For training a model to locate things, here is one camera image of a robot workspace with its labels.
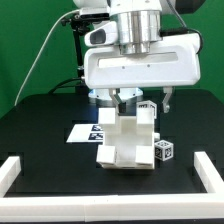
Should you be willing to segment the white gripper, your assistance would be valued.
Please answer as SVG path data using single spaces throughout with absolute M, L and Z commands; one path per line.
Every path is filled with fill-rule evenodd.
M 119 113 L 126 103 L 116 88 L 164 87 L 163 112 L 170 110 L 173 88 L 194 85 L 200 79 L 197 33 L 165 36 L 153 42 L 148 53 L 122 55 L 116 44 L 118 29 L 107 23 L 85 35 L 89 50 L 84 56 L 85 83 L 90 89 L 110 89 L 109 96 Z

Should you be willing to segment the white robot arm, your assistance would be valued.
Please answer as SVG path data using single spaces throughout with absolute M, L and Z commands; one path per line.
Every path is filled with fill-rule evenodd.
M 73 0 L 78 15 L 98 25 L 85 35 L 84 77 L 91 89 L 106 89 L 116 106 L 121 89 L 161 87 L 163 110 L 175 86 L 200 79 L 201 34 L 187 26 L 161 28 L 161 16 L 196 11 L 205 0 Z

